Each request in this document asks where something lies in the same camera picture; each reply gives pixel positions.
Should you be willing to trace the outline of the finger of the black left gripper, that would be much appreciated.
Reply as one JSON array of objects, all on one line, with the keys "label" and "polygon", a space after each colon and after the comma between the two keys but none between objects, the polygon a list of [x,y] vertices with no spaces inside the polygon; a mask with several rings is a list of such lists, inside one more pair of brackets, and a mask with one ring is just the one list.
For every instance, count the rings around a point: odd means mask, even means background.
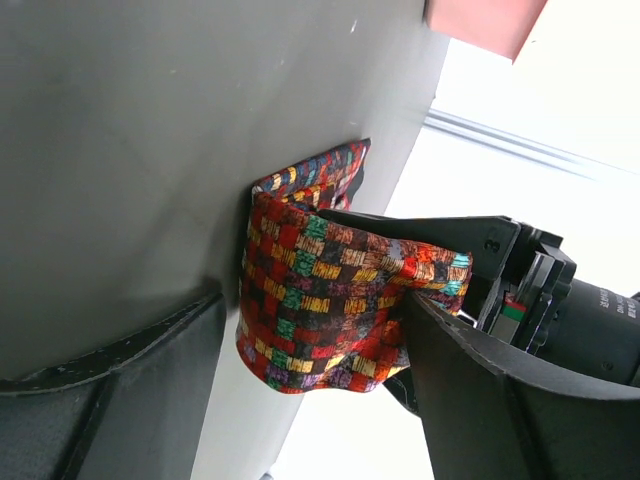
[{"label": "finger of the black left gripper", "polygon": [[504,216],[394,219],[333,209],[323,209],[318,214],[326,220],[387,238],[469,253],[473,274],[487,280],[501,276],[521,231],[518,222]]}]

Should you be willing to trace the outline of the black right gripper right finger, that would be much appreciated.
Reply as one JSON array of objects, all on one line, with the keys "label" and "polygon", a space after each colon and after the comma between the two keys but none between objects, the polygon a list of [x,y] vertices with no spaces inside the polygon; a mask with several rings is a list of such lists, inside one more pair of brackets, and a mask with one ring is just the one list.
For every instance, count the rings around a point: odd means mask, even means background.
[{"label": "black right gripper right finger", "polygon": [[417,293],[402,312],[435,478],[638,478],[637,388],[529,355]]}]

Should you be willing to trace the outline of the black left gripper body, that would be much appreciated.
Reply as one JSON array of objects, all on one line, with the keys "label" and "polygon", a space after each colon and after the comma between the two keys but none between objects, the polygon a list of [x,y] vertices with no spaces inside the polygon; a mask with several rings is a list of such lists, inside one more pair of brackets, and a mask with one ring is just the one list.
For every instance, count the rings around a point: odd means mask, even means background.
[{"label": "black left gripper body", "polygon": [[522,222],[481,222],[464,313],[475,327],[535,355],[571,291],[576,263],[563,238]]}]

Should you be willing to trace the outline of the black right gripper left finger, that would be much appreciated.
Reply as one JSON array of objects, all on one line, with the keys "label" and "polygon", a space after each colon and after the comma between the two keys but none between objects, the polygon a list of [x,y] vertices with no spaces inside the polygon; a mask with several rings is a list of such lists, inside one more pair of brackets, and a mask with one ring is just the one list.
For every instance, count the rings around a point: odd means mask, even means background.
[{"label": "black right gripper left finger", "polygon": [[1,382],[4,479],[188,479],[224,337],[206,295],[126,338]]}]

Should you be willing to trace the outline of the red multicolour checked tie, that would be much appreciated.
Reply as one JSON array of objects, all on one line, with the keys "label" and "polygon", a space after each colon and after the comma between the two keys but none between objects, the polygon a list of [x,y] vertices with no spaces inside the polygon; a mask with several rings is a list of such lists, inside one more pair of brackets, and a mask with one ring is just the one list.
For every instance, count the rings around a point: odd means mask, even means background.
[{"label": "red multicolour checked tie", "polygon": [[366,393],[409,365],[399,305],[411,291],[457,314],[473,258],[321,216],[346,210],[370,149],[355,140],[253,184],[236,346],[272,389]]}]

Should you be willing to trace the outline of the pink compartment tray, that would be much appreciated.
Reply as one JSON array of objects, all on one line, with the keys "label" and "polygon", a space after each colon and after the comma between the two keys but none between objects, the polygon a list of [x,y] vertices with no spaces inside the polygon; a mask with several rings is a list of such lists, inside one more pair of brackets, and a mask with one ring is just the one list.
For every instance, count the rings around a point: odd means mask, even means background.
[{"label": "pink compartment tray", "polygon": [[428,0],[428,27],[514,62],[546,0]]}]

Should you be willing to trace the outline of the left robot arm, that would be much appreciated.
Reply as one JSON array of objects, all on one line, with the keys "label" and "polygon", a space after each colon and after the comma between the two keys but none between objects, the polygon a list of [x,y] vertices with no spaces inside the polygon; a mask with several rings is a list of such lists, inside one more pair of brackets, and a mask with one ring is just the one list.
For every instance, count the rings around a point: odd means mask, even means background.
[{"label": "left robot arm", "polygon": [[565,369],[639,384],[639,300],[576,278],[562,237],[505,216],[426,219],[324,209],[321,217],[472,257],[469,323]]}]

